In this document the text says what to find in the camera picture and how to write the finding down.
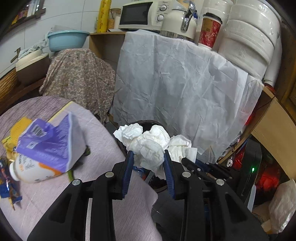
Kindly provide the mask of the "blue candy wrapper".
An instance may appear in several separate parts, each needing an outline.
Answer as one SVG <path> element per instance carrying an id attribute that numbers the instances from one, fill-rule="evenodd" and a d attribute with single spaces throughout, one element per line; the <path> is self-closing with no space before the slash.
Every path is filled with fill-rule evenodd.
<path id="1" fill-rule="evenodd" d="M 1 198 L 7 199 L 15 210 L 15 204 L 22 200 L 18 187 L 9 173 L 8 160 L 1 156 Z"/>

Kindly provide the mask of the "white orange yogurt bottle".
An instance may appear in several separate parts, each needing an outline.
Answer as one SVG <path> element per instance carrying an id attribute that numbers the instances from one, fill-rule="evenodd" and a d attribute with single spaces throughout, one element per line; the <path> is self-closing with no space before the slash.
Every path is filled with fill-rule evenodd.
<path id="1" fill-rule="evenodd" d="M 16 160 L 10 163 L 9 171 L 13 180 L 26 183 L 37 183 L 62 174 L 62 172 L 23 154 L 18 154 Z"/>

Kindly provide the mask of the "white tissue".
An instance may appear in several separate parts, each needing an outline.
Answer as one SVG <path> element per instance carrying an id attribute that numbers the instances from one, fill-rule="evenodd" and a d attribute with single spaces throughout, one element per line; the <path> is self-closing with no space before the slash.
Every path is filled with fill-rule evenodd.
<path id="1" fill-rule="evenodd" d="M 197 148 L 183 135 L 170 137 L 160 125 L 153 125 L 150 130 L 138 123 L 120 126 L 113 133 L 127 151 L 134 153 L 134 165 L 148 169 L 160 178 L 165 179 L 163 168 L 165 150 L 168 150 L 172 161 L 180 163 L 187 158 L 196 162 Z"/>

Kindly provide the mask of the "purple milk carton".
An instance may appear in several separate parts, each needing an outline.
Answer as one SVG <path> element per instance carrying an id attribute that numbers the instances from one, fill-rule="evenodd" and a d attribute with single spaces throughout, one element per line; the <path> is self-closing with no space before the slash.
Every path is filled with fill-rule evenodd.
<path id="1" fill-rule="evenodd" d="M 16 152 L 65 173 L 86 148 L 77 117 L 68 113 L 57 126 L 35 119 L 20 135 Z"/>

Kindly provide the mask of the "black trash bin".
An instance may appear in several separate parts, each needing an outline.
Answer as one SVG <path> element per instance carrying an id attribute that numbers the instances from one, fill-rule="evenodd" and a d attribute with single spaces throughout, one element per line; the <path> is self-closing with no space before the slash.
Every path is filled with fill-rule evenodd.
<path id="1" fill-rule="evenodd" d="M 194 157 L 189 148 L 192 147 L 191 141 L 183 135 L 172 136 L 170 147 L 176 146 L 177 151 L 171 151 L 173 158 L 181 160 L 182 157 Z M 163 240 L 179 240 L 181 234 L 181 224 L 183 215 L 183 201 L 173 201 L 169 197 L 167 183 L 152 172 L 147 174 L 147 183 L 158 194 L 158 200 L 152 207 L 152 219 L 156 223 L 157 230 Z"/>

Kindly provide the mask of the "pink table cloth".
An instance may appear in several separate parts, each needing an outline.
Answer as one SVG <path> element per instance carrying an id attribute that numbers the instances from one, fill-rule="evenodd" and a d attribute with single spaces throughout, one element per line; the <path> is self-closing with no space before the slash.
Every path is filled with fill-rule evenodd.
<path id="1" fill-rule="evenodd" d="M 90 155 L 74 170 L 74 177 L 84 182 L 96 179 L 125 159 L 114 137 L 87 109 L 69 102 L 49 120 L 57 125 L 67 113 L 79 121 Z M 38 183 L 20 183 L 22 201 L 12 209 L 7 199 L 1 200 L 1 211 L 16 234 L 26 240 L 37 222 L 55 199 L 68 186 L 66 174 Z M 113 202 L 115 235 L 117 240 L 161 240 L 161 234 L 151 217 L 157 193 L 137 173 L 133 173 L 128 193 L 123 200 Z"/>

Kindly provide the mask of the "white sheet cover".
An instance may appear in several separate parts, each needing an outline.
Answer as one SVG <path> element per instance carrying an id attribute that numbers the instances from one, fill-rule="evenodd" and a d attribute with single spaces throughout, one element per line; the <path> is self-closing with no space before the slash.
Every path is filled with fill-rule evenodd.
<path id="1" fill-rule="evenodd" d="M 261 80 L 216 52 L 138 30 L 120 50 L 111 113 L 125 125 L 159 122 L 215 163 L 237 138 L 263 90 Z"/>

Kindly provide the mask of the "purple striped table mat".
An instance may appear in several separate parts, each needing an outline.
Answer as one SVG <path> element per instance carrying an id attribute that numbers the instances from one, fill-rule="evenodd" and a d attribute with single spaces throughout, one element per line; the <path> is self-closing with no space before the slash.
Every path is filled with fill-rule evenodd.
<path id="1" fill-rule="evenodd" d="M 1 140 L 10 134 L 12 126 L 22 117 L 48 121 L 69 102 L 58 96 L 40 96 L 20 102 L 1 115 Z"/>

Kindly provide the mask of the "stack white foam containers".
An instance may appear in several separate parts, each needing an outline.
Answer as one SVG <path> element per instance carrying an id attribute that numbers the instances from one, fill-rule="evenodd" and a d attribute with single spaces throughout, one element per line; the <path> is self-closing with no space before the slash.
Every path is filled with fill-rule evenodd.
<path id="1" fill-rule="evenodd" d="M 212 49 L 251 76 L 262 80 L 281 52 L 279 14 L 267 1 L 204 1 L 201 15 L 222 20 Z"/>

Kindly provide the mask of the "floral cloth cover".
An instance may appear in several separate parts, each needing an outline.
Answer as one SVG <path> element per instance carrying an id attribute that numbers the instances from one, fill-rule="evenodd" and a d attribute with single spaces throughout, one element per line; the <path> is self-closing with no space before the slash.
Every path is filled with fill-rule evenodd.
<path id="1" fill-rule="evenodd" d="M 90 49 L 66 49 L 53 55 L 39 93 L 73 101 L 107 119 L 115 88 L 115 71 Z"/>

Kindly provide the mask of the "red paper cup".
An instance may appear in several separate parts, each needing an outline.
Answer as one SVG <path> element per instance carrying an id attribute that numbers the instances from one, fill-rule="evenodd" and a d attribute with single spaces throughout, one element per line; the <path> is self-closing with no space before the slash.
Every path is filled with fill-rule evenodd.
<path id="1" fill-rule="evenodd" d="M 221 18 L 217 15 L 209 12 L 205 13 L 203 15 L 198 46 L 211 50 L 216 42 L 222 23 Z"/>

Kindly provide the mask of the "white microwave oven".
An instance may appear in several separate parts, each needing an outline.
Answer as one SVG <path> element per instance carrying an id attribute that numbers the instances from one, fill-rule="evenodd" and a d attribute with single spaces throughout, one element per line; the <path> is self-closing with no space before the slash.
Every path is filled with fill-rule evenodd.
<path id="1" fill-rule="evenodd" d="M 125 4 L 118 28 L 159 32 L 165 16 L 178 5 L 178 1 L 134 1 Z"/>

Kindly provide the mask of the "bamboo faucet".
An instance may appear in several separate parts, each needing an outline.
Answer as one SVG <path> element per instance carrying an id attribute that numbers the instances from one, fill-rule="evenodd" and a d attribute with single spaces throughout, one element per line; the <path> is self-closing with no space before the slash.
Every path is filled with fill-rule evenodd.
<path id="1" fill-rule="evenodd" d="M 20 47 L 18 49 L 16 49 L 16 51 L 15 51 L 16 55 L 11 59 L 11 63 L 13 63 L 15 60 L 18 59 L 20 51 L 21 51 Z"/>

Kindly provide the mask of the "light blue plastic basin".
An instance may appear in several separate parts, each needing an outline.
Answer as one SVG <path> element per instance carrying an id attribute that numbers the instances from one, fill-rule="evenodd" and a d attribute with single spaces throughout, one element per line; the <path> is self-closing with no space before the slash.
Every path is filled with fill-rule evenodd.
<path id="1" fill-rule="evenodd" d="M 79 30 L 63 30 L 48 34 L 49 49 L 58 52 L 65 49 L 82 48 L 90 33 Z"/>

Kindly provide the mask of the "yellow roll of bags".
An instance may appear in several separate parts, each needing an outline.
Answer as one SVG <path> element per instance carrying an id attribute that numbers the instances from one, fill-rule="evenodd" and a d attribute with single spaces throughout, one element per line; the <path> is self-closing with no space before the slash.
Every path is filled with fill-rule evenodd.
<path id="1" fill-rule="evenodd" d="M 107 22 L 109 18 L 110 6 L 111 0 L 102 0 L 100 3 L 96 27 L 97 33 L 105 33 L 107 31 Z"/>

